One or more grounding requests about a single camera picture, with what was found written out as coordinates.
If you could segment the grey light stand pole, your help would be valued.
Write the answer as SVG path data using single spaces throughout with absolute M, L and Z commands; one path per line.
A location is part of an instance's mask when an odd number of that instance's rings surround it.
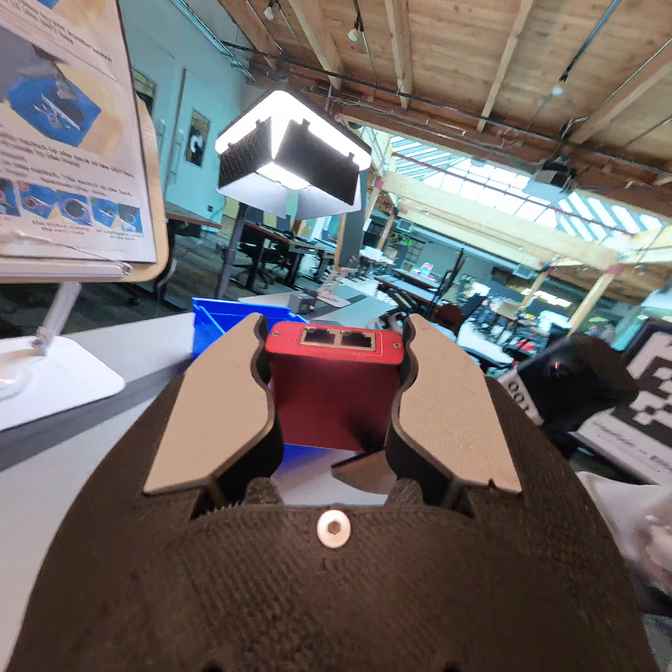
M 240 238 L 245 228 L 247 210 L 248 205 L 244 202 L 240 202 L 229 242 L 221 250 L 223 264 L 214 292 L 214 298 L 217 300 L 223 300 L 225 298 L 226 291 L 229 287 Z

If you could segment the red ethernet splitter box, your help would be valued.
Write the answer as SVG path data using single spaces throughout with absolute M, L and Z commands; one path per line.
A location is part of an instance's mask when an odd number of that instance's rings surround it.
M 282 321 L 272 325 L 265 351 L 287 446 L 384 447 L 405 357 L 401 334 Z

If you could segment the black framed marker sign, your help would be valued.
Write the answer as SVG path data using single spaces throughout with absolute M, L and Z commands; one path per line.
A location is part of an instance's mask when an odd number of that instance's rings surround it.
M 647 319 L 623 360 L 637 397 L 592 416 L 573 436 L 632 477 L 671 487 L 671 323 Z

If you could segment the studio light panel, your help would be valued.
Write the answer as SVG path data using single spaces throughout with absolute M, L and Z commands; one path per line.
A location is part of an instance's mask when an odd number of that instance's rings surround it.
M 362 209 L 370 146 L 304 97 L 267 91 L 218 135 L 216 191 L 298 220 Z

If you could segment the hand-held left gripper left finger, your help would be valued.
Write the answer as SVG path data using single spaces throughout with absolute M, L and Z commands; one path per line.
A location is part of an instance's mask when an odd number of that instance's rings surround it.
M 143 488 L 146 495 L 205 489 L 244 497 L 284 457 L 270 388 L 267 317 L 251 313 L 186 370 Z

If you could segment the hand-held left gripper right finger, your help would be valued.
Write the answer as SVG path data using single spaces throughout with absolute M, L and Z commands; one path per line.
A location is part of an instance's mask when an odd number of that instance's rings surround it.
M 461 485 L 521 493 L 480 368 L 420 315 L 407 318 L 402 338 L 402 382 L 384 448 L 392 472 L 419 483 L 425 495 Z

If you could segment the ceiling projector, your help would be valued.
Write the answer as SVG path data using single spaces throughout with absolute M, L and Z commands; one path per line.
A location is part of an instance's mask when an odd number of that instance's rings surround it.
M 566 162 L 549 161 L 542 164 L 522 188 L 525 195 L 557 203 L 575 189 L 576 169 Z

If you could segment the blue plastic bin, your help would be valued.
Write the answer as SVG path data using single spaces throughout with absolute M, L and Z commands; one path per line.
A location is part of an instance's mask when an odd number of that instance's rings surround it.
M 308 322 L 302 316 L 292 313 L 289 307 L 196 297 L 192 298 L 191 304 L 194 315 L 191 355 L 194 359 L 253 313 L 264 315 L 268 320 L 269 329 L 276 323 L 285 321 L 304 324 Z

